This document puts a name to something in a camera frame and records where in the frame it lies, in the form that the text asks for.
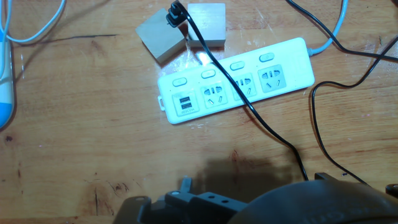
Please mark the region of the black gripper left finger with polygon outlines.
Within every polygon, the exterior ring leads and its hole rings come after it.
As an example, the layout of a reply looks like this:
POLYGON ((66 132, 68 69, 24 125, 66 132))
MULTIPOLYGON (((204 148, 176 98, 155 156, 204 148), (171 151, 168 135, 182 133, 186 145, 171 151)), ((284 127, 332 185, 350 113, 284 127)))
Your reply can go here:
POLYGON ((114 223, 228 223, 247 204, 212 192, 191 193, 192 179, 153 202, 147 196, 125 199, 114 223))

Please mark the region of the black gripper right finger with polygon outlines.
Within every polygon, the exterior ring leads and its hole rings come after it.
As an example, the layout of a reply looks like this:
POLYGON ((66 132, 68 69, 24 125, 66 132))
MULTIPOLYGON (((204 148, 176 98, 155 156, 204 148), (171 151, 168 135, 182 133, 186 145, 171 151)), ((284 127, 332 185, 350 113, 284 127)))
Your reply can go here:
POLYGON ((315 173, 315 180, 327 180, 327 181, 338 181, 338 179, 330 176, 325 172, 317 172, 315 173))

